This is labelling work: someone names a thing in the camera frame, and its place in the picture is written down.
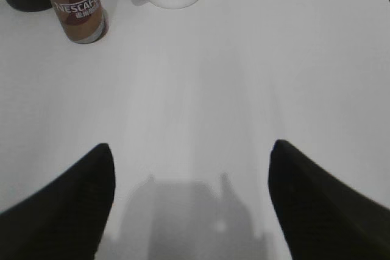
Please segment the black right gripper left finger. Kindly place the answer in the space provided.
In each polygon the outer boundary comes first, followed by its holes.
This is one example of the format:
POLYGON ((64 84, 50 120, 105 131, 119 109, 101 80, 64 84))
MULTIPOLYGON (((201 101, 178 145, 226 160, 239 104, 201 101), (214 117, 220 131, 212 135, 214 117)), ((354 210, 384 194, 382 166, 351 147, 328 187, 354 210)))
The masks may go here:
POLYGON ((54 181, 1 212, 1 259, 94 259, 115 196, 100 143, 54 181))

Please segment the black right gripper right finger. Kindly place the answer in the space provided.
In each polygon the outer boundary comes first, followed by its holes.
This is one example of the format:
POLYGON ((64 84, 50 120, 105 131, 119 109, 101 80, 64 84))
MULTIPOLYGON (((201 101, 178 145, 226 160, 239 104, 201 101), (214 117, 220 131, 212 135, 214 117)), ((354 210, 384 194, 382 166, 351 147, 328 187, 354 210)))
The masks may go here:
POLYGON ((389 209, 276 140, 268 189, 293 259, 389 259, 389 209))

